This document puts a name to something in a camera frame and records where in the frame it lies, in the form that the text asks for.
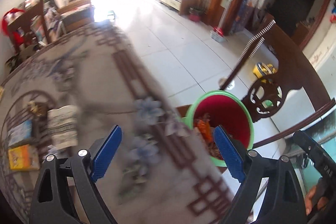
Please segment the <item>person's right hand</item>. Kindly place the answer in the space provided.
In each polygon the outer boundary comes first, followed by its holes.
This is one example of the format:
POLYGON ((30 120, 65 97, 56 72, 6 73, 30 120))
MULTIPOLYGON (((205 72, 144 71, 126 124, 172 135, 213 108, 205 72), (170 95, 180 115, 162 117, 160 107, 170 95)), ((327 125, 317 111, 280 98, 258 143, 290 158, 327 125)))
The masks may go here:
POLYGON ((309 215, 315 207, 318 211, 323 210, 333 195, 333 188, 328 186, 324 178, 320 178, 305 196, 306 215, 309 215))

